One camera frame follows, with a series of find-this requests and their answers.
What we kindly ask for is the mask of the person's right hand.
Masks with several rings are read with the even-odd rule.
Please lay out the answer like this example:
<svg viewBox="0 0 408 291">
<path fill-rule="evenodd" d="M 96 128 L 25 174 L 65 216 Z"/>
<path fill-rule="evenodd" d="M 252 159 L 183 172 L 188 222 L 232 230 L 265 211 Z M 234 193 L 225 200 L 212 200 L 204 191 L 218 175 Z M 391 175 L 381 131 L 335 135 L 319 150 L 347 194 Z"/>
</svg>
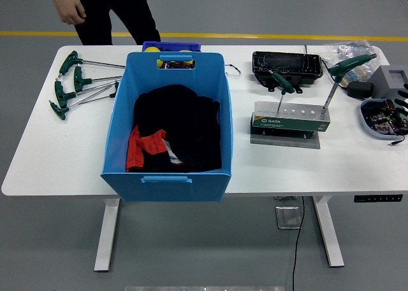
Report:
<svg viewBox="0 0 408 291">
<path fill-rule="evenodd" d="M 80 0 L 52 0 L 60 20 L 68 25 L 78 25 L 85 22 L 86 14 Z"/>
</svg>

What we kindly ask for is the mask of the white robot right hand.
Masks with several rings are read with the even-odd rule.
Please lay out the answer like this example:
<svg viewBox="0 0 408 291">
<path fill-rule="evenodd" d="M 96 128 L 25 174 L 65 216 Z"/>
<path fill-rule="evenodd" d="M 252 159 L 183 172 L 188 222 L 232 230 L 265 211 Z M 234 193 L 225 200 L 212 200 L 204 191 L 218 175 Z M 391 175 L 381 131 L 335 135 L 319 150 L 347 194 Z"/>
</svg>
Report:
<svg viewBox="0 0 408 291">
<path fill-rule="evenodd" d="M 399 95 L 398 98 L 394 99 L 395 109 L 402 114 L 403 116 L 407 117 L 407 83 L 404 83 L 405 90 L 398 90 L 397 94 Z"/>
</svg>

